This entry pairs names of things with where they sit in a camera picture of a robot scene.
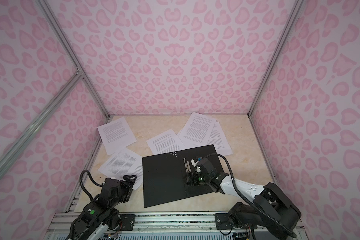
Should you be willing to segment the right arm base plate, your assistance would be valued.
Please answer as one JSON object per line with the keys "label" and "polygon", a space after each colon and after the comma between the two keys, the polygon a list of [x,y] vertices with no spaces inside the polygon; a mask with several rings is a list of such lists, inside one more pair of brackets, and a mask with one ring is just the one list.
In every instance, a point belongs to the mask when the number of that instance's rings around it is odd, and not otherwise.
{"label": "right arm base plate", "polygon": [[217,230],[233,231],[236,229],[233,225],[233,220],[228,213],[216,213],[214,216]]}

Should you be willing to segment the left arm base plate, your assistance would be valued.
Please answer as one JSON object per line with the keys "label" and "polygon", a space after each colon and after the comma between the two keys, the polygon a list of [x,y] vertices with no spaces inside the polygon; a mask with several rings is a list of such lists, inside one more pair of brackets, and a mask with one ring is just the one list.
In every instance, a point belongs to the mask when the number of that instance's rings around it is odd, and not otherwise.
{"label": "left arm base plate", "polygon": [[122,222],[121,231],[132,231],[135,224],[135,214],[121,214],[120,219]]}

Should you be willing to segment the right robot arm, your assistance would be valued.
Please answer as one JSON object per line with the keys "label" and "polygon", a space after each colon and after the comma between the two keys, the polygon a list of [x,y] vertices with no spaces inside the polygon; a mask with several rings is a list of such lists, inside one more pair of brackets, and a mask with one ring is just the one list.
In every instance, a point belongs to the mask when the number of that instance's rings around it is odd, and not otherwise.
{"label": "right robot arm", "polygon": [[301,219],[301,211],[289,197],[274,183],[265,186],[238,180],[223,155],[218,154],[228,167],[228,172],[218,170],[210,160],[211,155],[204,158],[195,157],[185,165],[193,166],[184,178],[190,187],[207,186],[214,193],[230,195],[242,200],[228,212],[228,222],[233,229],[244,225],[265,227],[279,240],[297,238],[294,229]]}

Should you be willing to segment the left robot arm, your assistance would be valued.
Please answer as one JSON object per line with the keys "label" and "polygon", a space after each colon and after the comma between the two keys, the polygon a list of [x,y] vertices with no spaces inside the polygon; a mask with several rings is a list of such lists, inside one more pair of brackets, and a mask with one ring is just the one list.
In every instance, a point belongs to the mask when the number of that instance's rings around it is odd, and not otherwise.
{"label": "left robot arm", "polygon": [[[101,192],[96,196],[92,196],[85,188],[84,174],[88,175],[94,185],[101,188]],[[120,231],[123,227],[123,220],[115,206],[129,201],[136,180],[136,175],[125,175],[121,180],[106,178],[102,184],[99,184],[94,181],[88,170],[82,171],[79,184],[90,202],[71,223],[66,239],[98,240],[108,231]]]}

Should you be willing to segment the black and white folder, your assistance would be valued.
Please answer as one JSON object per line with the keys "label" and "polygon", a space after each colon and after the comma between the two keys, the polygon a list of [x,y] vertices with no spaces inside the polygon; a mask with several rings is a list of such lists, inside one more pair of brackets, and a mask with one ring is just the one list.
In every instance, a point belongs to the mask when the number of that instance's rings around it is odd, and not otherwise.
{"label": "black and white folder", "polygon": [[186,173],[193,172],[191,160],[207,157],[214,167],[223,172],[213,145],[196,147],[171,153],[143,157],[144,207],[149,208],[212,193],[210,187],[187,186]]}

